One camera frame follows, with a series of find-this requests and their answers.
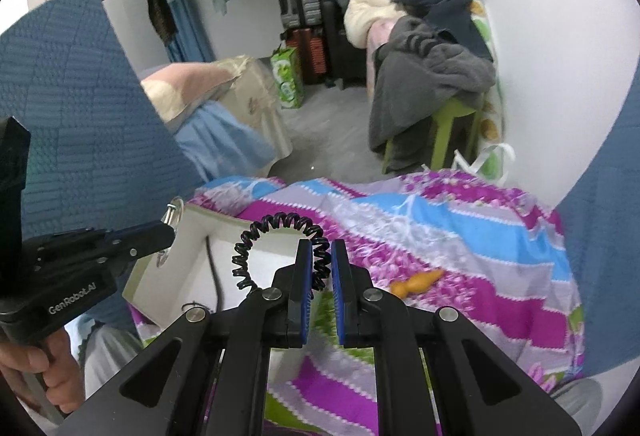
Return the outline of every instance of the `gray towel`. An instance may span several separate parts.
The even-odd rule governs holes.
[[[453,42],[448,32],[406,16],[376,52],[379,66],[369,117],[369,147],[394,138],[391,169],[418,162],[427,137],[425,119],[452,97],[479,109],[495,83],[491,61]]]

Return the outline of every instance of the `metal screw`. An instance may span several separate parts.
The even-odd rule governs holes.
[[[187,320],[189,322],[200,322],[206,316],[206,312],[203,308],[191,308],[186,314]]]
[[[362,295],[366,301],[376,302],[382,299],[382,290],[378,288],[367,288]]]
[[[440,310],[439,315],[442,320],[446,322],[453,322],[458,318],[458,310],[447,306]]]
[[[262,298],[265,299],[265,301],[276,301],[280,297],[282,297],[280,288],[267,288],[262,290]]]

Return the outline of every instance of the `blue curtain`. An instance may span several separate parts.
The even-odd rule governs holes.
[[[178,33],[167,45],[171,62],[213,62],[209,41],[202,28],[193,0],[175,0],[169,3]]]

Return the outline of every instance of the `black coiled cable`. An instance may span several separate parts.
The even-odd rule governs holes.
[[[242,277],[242,281],[238,283],[238,288],[246,288],[251,286],[251,290],[258,288],[255,281],[251,279],[249,274],[249,268],[247,259],[249,258],[249,251],[254,246],[254,241],[260,238],[260,234],[266,234],[269,232],[269,228],[279,229],[280,227],[293,228],[297,231],[301,231],[305,236],[311,237],[311,244],[314,246],[314,279],[312,288],[314,290],[322,291],[324,289],[323,279],[326,279],[330,275],[328,268],[331,263],[331,256],[328,252],[329,241],[323,237],[324,232],[322,227],[314,225],[311,218],[300,217],[299,214],[284,212],[278,212],[273,216],[267,215],[262,218],[261,221],[255,221],[249,226],[249,230],[244,231],[240,236],[241,243],[236,243],[234,250],[239,254],[232,257],[231,261],[238,265],[238,269],[234,269],[233,273],[235,277]]]

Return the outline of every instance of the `blue quilted blanket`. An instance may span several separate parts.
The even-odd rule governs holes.
[[[25,238],[159,219],[201,183],[140,87],[101,0],[49,0],[0,36],[0,116],[31,132]]]

